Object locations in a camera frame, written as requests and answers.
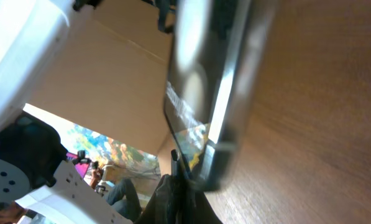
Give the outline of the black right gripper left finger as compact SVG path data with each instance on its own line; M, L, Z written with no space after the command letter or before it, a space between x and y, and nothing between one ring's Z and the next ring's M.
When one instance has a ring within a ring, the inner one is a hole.
M175 224L179 196L180 187L176 179L171 175L164 175L135 224Z

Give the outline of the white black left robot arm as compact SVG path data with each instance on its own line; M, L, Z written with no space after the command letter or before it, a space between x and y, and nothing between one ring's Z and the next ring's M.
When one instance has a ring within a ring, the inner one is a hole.
M54 223L127 222L79 175L57 131L24 110L97 6L90 0L0 1L0 202Z

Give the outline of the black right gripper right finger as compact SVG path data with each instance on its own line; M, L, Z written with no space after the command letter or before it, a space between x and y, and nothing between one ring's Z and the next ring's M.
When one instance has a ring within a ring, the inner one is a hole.
M222 224L203 192L189 187L181 175L180 223Z

